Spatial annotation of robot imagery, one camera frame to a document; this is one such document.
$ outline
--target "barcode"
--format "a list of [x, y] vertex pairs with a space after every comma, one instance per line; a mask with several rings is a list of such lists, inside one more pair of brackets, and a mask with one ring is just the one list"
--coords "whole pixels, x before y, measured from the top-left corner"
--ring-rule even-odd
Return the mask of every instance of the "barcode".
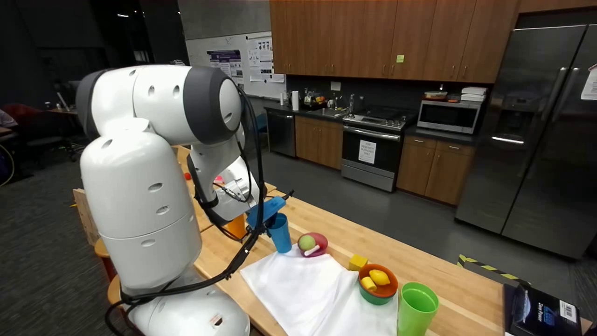
[[576, 323], [576, 307], [560, 300], [560, 316]]

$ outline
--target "stove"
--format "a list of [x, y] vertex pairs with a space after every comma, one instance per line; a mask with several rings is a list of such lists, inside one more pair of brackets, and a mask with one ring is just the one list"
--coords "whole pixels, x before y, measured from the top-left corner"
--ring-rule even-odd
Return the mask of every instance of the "stove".
[[417, 112], [388, 106], [369, 106], [366, 110], [345, 115], [345, 124], [372, 126], [380, 130], [400, 132], [416, 121]]
[[402, 154], [403, 131], [414, 124], [417, 117], [417, 111], [388, 106], [369, 106], [344, 116], [342, 176], [393, 191]]

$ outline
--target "green cup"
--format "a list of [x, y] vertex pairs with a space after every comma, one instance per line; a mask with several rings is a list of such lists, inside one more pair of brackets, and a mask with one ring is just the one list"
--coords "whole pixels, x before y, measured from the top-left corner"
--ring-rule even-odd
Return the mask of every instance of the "green cup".
[[438, 296], [429, 287], [418, 282], [404, 284], [398, 307], [398, 335], [424, 336], [438, 307]]

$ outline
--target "black box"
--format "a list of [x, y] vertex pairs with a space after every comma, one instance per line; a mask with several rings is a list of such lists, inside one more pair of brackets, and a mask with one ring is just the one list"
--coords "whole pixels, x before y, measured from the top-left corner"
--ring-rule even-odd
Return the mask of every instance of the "black box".
[[581, 336], [577, 307], [534, 288], [504, 285], [506, 331], [514, 336]]

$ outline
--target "stainless steel refrigerator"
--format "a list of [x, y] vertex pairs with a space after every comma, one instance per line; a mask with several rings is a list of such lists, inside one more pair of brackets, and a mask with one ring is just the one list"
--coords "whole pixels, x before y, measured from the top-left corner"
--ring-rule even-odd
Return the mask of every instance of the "stainless steel refrigerator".
[[512, 31], [457, 219], [582, 256], [597, 234], [596, 64], [597, 25]]

